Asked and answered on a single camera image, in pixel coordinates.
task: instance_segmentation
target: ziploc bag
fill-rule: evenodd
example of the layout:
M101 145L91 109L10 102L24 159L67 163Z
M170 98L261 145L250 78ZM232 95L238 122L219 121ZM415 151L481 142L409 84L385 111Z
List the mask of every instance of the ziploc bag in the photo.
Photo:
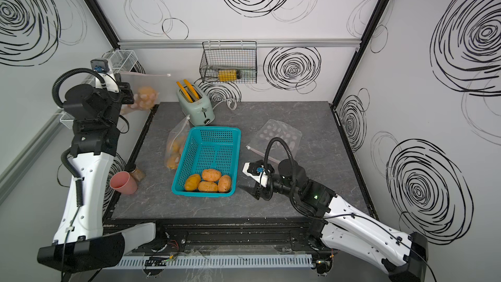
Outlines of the ziploc bag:
M254 153L264 157L266 152L266 147L273 137L282 138L289 149L291 150L292 156L295 157L297 150L299 149L299 142L303 134L297 128L293 128L287 123L282 121L277 121L269 119L268 122L256 133L254 138L247 144L247 149L252 150ZM285 149L279 142L274 142L270 153L268 154L268 160L276 163L287 159L287 153Z
M188 115L170 131L167 146L165 147L165 166L169 169L177 169L189 130Z
M137 72L120 72L122 82L130 84L134 94L134 103L122 106L121 114L126 115L135 110L150 110L154 105L160 103L159 92L155 85L165 82L167 75L150 75Z

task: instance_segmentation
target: bag of potatoes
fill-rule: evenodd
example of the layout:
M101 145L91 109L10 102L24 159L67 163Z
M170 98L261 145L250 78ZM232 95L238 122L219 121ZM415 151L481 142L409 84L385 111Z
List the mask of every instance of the bag of potatoes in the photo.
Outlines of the bag of potatoes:
M172 129L167 138L167 146L165 148L165 166L169 169L177 169L181 155L184 151L184 144L188 137L189 115L186 116L175 128Z

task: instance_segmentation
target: white wall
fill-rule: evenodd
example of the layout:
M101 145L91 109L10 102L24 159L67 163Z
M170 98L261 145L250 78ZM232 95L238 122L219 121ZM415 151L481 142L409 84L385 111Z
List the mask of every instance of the white wall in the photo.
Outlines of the white wall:
M55 113L57 106L52 100L51 89L56 78L73 68L88 68L91 59L111 48L83 0L52 1L53 4L51 0L12 0L12 7L33 11L33 14L18 11L18 14L11 12L0 17L0 97L3 102L0 171L9 165ZM34 24L33 20L37 16L43 17L44 22ZM38 25L42 27L41 32L37 32ZM34 29L27 34L16 26L34 26ZM56 27L59 28L59 35L55 34ZM10 50L10 43L27 44L25 48L32 49L6 56L4 52L17 53ZM81 74L81 77L68 79L61 87L61 96L64 98L66 90L83 78L85 75Z
M361 37L377 2L284 0L283 5L277 7L275 0L261 3L248 0L245 4L236 4L235 0L97 1L121 40ZM260 48L257 84L218 84L216 88L236 91L235 97L242 101L331 101L354 48L310 49L313 51L306 48L287 51L294 53L287 56L290 61L286 64L283 61L283 70L274 78L266 79L265 59L272 50ZM148 74L171 74L170 78L162 78L154 85L162 101L177 101L176 81L187 78L194 82L200 78L201 49L141 49L136 53ZM309 57L312 53L320 54L321 63ZM303 65L307 61L318 63L319 74ZM299 83L300 87L292 87L293 83Z
M120 135L118 152L127 160L148 116L128 116L131 129ZM44 153L0 205L0 277L2 281L59 281L60 272L37 262L38 249L52 244L63 216L68 189L58 185L61 153L71 145L72 131L62 128ZM71 174L61 167L59 179L68 185Z
M97 1L120 39L256 39L351 37L346 22L362 0Z
M437 281L498 280L501 97L475 95L499 95L501 0L471 3L394 0L337 108L381 220L428 237Z

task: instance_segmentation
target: blue basket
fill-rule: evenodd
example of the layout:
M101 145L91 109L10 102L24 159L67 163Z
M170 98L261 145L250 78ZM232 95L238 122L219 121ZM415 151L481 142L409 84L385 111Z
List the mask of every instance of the blue basket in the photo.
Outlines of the blue basket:
M238 154L241 132L238 128L194 127L186 138L179 166L177 167L172 193L195 197L227 197L236 189ZM216 169L231 177L231 190L227 193L187 192L186 179L195 173L202 175L205 169Z

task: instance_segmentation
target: marble countertop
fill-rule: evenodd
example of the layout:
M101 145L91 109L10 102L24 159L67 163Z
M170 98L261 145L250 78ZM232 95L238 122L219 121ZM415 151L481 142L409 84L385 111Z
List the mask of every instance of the marble countertop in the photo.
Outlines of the marble countertop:
M367 213L357 179L343 146L327 102L244 102L235 110L219 105L213 126L240 128L241 148L237 185L254 186L241 168L245 162L262 159L246 144L269 120L290 124L303 134L295 159L314 179L340 194ZM121 195L112 218L193 218L193 217L289 217L301 216L284 195L270 201L255 200L237 188L229 197L186 197L171 191L174 170L164 166L169 132L184 117L179 103L160 103L139 152L136 165L146 173L132 195Z

